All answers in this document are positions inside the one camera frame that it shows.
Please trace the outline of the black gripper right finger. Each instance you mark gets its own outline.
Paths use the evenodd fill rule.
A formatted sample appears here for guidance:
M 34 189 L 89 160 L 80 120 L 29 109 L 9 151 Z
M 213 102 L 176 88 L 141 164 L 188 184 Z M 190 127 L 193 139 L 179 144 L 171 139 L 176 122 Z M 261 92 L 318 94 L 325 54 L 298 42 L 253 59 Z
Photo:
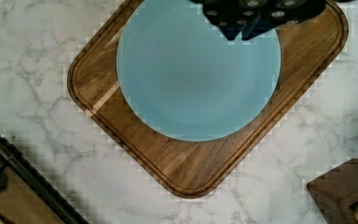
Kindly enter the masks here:
M 246 0 L 252 3 L 257 0 Z M 270 30 L 285 25 L 298 24 L 321 14 L 326 0 L 260 0 L 262 7 L 246 7 L 242 13 L 246 23 L 241 31 L 244 41 L 262 35 Z

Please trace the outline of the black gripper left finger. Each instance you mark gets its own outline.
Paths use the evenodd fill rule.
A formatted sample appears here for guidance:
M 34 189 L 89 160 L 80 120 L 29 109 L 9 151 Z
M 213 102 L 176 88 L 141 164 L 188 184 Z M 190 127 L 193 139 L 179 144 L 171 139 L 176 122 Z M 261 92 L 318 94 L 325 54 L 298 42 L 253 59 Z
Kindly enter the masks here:
M 246 3 L 247 0 L 204 0 L 202 10 L 209 22 L 231 41 L 253 16 L 253 10 Z

